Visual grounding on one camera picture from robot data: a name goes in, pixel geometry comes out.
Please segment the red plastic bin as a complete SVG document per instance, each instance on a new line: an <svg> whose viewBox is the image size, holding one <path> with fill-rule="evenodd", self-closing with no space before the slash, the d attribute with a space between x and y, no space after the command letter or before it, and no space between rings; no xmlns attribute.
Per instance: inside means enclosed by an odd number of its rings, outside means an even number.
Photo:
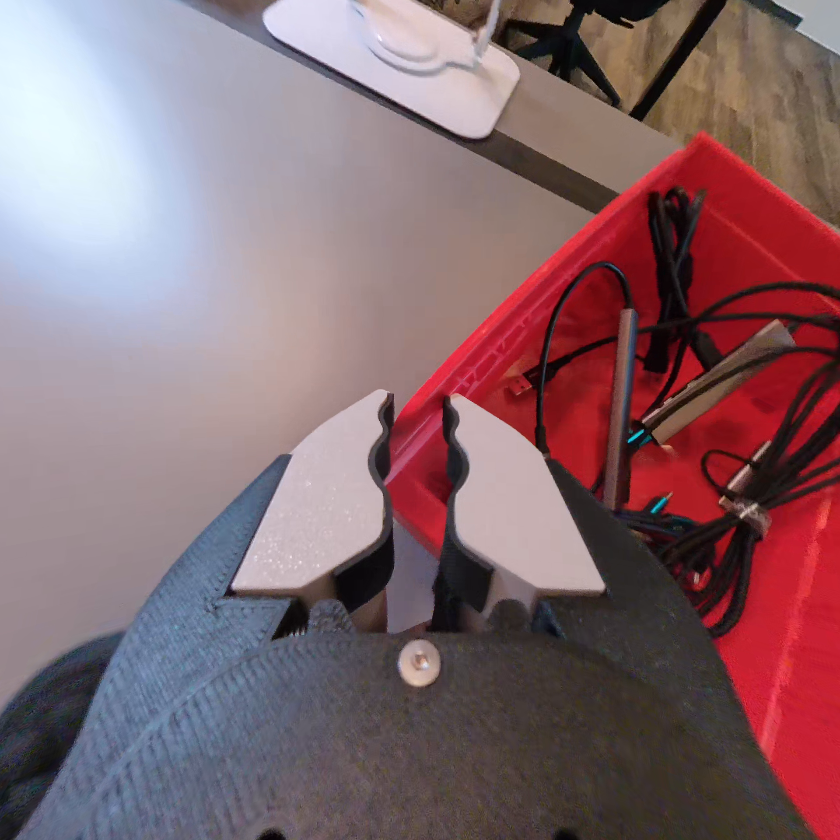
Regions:
<svg viewBox="0 0 840 840"><path fill-rule="evenodd" d="M838 288L839 245L821 219L709 135L699 133L598 213L523 280L441 364L395 421L388 479L401 522L425 548L445 533L446 396L461 394L532 438L535 389L518 382L538 362L553 305L597 259L624 270L643 327L659 312L648 198L681 186L705 192L694 243L689 312L777 282ZM631 508L669 492L666 511L694 522L727 512L701 472L729 483L778 431L807 375L827 361L792 354L742 381L681 429L697 407L669 416L632 459ZM715 645L759 745L820 838L839 828L839 490L826 486L769 512L742 617Z"/></svg>

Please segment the black office chair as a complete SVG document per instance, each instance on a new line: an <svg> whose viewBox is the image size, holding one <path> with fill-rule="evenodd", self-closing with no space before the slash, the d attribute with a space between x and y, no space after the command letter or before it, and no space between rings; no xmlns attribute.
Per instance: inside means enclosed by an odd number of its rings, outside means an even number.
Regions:
<svg viewBox="0 0 840 840"><path fill-rule="evenodd" d="M581 36L584 18L597 14L615 25L633 28L636 23L654 16L666 1L571 1L570 5L570 13L561 24L510 18L500 32L500 43L509 49L514 35L530 37L530 44L514 50L517 56L525 60L549 57L548 72L567 82L571 82L573 73L580 70L609 103L618 108L621 99L617 91Z"/></svg>

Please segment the silver usb hub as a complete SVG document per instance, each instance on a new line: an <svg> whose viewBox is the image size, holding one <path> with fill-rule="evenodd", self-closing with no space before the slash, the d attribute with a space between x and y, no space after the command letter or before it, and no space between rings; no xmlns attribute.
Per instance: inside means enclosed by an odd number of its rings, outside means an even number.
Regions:
<svg viewBox="0 0 840 840"><path fill-rule="evenodd" d="M795 347L793 336L782 321L771 321L724 355L709 371L690 380L662 405L648 412L641 421L643 430L628 442L643 446L653 441L664 445L779 358L783 350Z"/></svg>

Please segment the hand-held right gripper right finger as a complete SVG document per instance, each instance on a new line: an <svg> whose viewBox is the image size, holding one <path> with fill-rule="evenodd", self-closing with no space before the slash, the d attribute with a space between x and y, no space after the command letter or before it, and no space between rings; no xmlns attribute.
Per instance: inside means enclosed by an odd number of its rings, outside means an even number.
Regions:
<svg viewBox="0 0 840 840"><path fill-rule="evenodd" d="M444 399L447 503L439 569L477 621L502 602L529 616L539 601L597 598L606 583L545 457L464 395Z"/></svg>

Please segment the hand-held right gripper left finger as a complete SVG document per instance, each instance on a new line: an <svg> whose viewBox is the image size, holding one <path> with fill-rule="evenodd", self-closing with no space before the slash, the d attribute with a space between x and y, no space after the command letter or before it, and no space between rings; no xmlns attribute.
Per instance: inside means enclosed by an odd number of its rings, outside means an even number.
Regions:
<svg viewBox="0 0 840 840"><path fill-rule="evenodd" d="M286 597L309 610L334 599L350 614L386 613L393 422L393 394L376 390L292 450L231 582L234 595Z"/></svg>

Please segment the slim grey usb hub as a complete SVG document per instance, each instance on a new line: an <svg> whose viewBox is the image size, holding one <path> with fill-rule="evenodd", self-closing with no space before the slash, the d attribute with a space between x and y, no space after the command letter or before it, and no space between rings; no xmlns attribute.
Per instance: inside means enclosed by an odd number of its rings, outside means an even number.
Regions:
<svg viewBox="0 0 840 840"><path fill-rule="evenodd" d="M616 281L623 308L617 327L616 354L612 378L612 400L605 444L602 480L602 504L617 513L625 504L628 465L629 414L634 389L634 363L637 349L637 311L631 288L624 273L612 262L599 260L588 265L562 290L553 305L542 335L536 384L534 444L544 459L550 459L547 430L544 423L544 393L547 384L550 349L560 314L572 293L597 271L607 272Z"/></svg>

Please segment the small silver adapter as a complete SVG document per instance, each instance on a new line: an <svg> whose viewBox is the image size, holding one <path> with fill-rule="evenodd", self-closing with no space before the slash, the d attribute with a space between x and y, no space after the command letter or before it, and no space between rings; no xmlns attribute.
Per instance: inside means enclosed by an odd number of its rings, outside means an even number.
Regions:
<svg viewBox="0 0 840 840"><path fill-rule="evenodd" d="M745 490L747 489L753 472L760 465L761 460L771 447L772 441L766 440L759 446L749 458L744 462L742 467L730 478L726 488L719 498L718 506L724 511L734 509L735 502L746 498Z"/></svg>

